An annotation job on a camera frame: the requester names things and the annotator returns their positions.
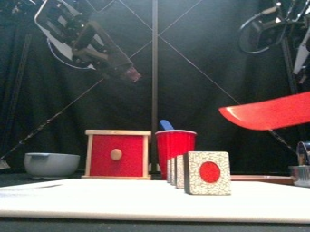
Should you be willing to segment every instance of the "black backdrop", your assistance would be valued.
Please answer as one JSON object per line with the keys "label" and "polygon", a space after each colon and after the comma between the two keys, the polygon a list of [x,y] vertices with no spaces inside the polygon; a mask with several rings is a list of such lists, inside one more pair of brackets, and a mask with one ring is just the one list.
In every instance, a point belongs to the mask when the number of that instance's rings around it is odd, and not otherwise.
{"label": "black backdrop", "polygon": [[[158,54],[158,119],[198,133],[195,150],[226,150],[232,173],[286,174],[295,154],[266,131],[231,124],[218,108],[291,94],[282,46],[239,51],[238,29],[269,1],[159,0],[159,47],[152,51],[152,1],[119,0],[92,14],[143,74],[136,83],[106,80],[7,158],[23,169],[25,152],[81,155],[84,130],[151,130],[152,53]],[[49,51],[45,36],[24,15],[0,19],[1,154],[100,79]],[[298,127],[277,130],[295,148]]]}

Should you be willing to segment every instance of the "speckled block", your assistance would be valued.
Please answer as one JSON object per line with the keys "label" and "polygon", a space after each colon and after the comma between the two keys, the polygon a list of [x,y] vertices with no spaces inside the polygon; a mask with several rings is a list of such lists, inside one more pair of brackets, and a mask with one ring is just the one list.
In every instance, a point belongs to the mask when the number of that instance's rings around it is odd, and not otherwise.
{"label": "speckled block", "polygon": [[227,152],[190,151],[183,158],[186,193],[191,195],[230,195]]}

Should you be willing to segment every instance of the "wooden box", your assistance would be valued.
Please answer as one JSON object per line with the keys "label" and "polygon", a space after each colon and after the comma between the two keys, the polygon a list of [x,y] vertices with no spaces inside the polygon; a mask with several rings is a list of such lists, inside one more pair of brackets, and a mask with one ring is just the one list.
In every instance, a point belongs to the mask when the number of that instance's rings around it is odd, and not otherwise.
{"label": "wooden box", "polygon": [[87,130],[83,178],[150,179],[148,130]]}

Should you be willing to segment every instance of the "red cup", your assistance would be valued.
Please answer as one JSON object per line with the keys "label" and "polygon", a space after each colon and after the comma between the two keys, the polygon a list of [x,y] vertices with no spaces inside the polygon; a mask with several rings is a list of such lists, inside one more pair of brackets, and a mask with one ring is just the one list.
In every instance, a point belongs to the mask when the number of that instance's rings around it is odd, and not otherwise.
{"label": "red cup", "polygon": [[167,179],[167,160],[195,149],[196,132],[190,130],[162,130],[155,135],[162,179]]}

